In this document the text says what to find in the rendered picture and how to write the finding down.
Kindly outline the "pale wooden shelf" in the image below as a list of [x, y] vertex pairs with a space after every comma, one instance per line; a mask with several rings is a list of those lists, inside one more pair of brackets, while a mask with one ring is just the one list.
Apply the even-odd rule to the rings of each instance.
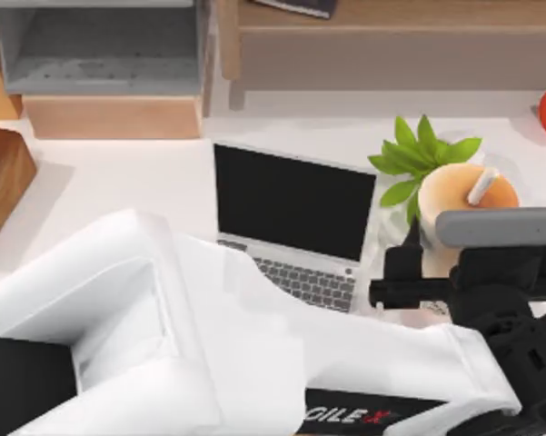
[[546, 90], [546, 0], [337, 0], [332, 18], [216, 0], [213, 112], [493, 117]]

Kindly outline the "silver laptop with black screen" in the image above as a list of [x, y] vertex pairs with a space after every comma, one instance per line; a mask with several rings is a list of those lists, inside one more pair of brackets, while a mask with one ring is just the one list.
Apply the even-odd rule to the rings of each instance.
[[291, 296], [349, 312], [376, 176], [364, 169], [215, 144], [219, 244], [247, 253]]

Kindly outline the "peach cup with white straw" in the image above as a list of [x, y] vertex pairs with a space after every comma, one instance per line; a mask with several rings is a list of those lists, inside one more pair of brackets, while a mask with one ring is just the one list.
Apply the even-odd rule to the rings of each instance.
[[444, 246], [436, 236], [435, 221], [440, 213], [519, 205], [518, 194], [511, 183], [494, 168], [451, 163], [430, 173], [418, 192], [422, 274], [427, 278], [448, 277], [461, 252]]

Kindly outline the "dark book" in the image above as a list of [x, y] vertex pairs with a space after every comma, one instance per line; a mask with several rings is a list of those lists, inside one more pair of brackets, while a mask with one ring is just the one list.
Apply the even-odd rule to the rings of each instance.
[[252, 0], [287, 12], [308, 15], [315, 18], [331, 19], [338, 0]]

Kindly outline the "brown wooden block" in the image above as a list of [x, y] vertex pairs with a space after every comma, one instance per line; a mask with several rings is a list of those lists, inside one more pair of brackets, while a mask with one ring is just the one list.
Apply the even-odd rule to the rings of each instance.
[[37, 173], [23, 136], [0, 128], [0, 231]]

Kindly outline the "pale wooden drawer front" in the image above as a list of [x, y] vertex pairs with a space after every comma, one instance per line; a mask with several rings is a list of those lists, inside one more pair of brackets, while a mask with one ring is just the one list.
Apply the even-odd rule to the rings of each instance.
[[34, 135], [45, 140], [168, 140], [202, 136], [200, 96], [25, 95]]

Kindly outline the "green plant in white pot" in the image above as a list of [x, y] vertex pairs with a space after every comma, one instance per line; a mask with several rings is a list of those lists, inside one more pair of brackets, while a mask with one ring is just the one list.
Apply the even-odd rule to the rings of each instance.
[[401, 116], [394, 120], [394, 139], [383, 140], [381, 152], [368, 157], [372, 167], [390, 176], [406, 179], [392, 184], [382, 194], [379, 205], [393, 208], [401, 205], [405, 223], [414, 224], [421, 218], [418, 192], [425, 178], [447, 164], [468, 162], [480, 149], [480, 137], [466, 137], [455, 143], [442, 140], [431, 122], [422, 115], [413, 130]]

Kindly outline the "pale grey rounded box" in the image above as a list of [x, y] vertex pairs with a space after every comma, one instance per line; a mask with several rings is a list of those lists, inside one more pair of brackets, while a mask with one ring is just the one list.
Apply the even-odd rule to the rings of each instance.
[[435, 234], [449, 247], [546, 245], [546, 207], [446, 211], [436, 218]]

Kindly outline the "grey pierced drawer inside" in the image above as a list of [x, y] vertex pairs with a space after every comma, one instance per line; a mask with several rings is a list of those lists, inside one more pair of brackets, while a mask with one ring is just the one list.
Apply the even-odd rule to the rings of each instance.
[[5, 89], [198, 94], [210, 7], [210, 0], [0, 0]]

